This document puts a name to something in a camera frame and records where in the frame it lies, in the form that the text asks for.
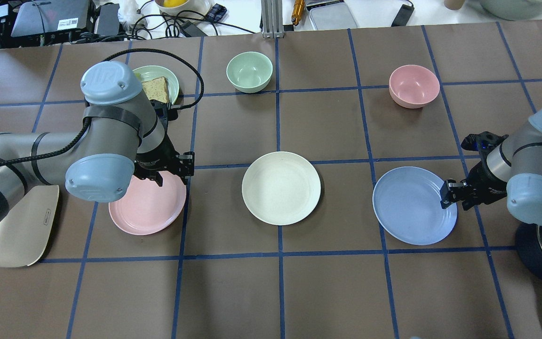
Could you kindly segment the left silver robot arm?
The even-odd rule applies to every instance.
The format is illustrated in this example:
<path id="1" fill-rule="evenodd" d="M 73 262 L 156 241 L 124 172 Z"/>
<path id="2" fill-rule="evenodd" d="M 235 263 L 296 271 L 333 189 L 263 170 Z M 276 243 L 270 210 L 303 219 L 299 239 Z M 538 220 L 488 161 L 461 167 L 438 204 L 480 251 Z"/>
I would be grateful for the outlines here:
<path id="1" fill-rule="evenodd" d="M 88 103 L 75 133 L 0 133 L 0 222 L 35 186 L 66 187 L 92 202 L 121 199 L 132 176 L 161 184 L 168 171 L 183 182 L 194 153 L 179 153 L 126 64 L 104 61 L 81 79 Z"/>

